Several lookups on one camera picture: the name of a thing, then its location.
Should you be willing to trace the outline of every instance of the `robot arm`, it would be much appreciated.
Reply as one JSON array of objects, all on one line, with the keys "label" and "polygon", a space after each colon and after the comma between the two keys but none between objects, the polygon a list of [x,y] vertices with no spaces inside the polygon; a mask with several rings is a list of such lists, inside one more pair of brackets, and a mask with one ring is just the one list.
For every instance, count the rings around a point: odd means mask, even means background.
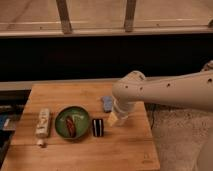
[{"label": "robot arm", "polygon": [[113,112],[124,117],[137,101],[213,111],[213,70],[148,81],[133,71],[113,85]]}]

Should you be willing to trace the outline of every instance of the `wooden table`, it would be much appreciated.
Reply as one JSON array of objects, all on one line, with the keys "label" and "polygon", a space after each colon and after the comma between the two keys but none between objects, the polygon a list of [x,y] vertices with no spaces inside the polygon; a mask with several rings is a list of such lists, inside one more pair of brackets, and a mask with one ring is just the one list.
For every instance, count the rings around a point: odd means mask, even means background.
[{"label": "wooden table", "polygon": [[[109,127],[101,97],[111,95],[112,82],[53,83],[34,85],[25,106],[2,171],[157,171],[160,168],[144,104],[122,127]],[[105,136],[92,131],[78,142],[59,137],[54,129],[57,114],[68,106],[82,106],[91,118],[103,118]],[[41,108],[53,115],[47,147],[36,145],[35,127]]]}]

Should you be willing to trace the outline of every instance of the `blue object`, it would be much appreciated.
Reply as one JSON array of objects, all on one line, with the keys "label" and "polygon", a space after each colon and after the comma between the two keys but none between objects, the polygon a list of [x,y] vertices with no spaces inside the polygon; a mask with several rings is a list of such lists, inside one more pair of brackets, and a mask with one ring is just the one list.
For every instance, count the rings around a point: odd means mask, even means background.
[{"label": "blue object", "polygon": [[7,120],[8,115],[0,115],[0,130],[3,130],[4,123]]},{"label": "blue object", "polygon": [[109,113],[112,111],[113,99],[111,96],[103,96],[101,98],[103,102],[103,109],[105,113]]}]

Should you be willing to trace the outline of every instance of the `white object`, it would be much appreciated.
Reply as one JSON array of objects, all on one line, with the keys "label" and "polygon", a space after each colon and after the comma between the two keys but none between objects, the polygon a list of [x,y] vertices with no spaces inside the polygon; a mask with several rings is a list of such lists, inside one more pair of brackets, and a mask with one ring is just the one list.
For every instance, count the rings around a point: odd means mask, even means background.
[{"label": "white object", "polygon": [[38,116],[38,124],[36,125],[35,132],[38,138],[46,138],[49,136],[50,120],[50,110],[48,108],[41,109]]},{"label": "white object", "polygon": [[44,142],[44,140],[43,140],[43,139],[38,139],[37,145],[40,146],[40,147],[45,147],[45,142]]}]

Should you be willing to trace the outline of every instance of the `metal bar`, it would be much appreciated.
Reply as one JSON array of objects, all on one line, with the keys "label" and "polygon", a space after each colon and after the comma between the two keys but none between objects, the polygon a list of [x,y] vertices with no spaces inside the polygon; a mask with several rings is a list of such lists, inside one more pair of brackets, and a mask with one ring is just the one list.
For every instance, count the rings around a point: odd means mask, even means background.
[{"label": "metal bar", "polygon": [[64,34],[72,33],[72,26],[69,19],[69,12],[66,0],[56,0],[59,16],[61,19],[61,27]]},{"label": "metal bar", "polygon": [[124,21],[124,29],[126,32],[133,31],[135,8],[136,8],[136,0],[127,0],[126,16]]}]

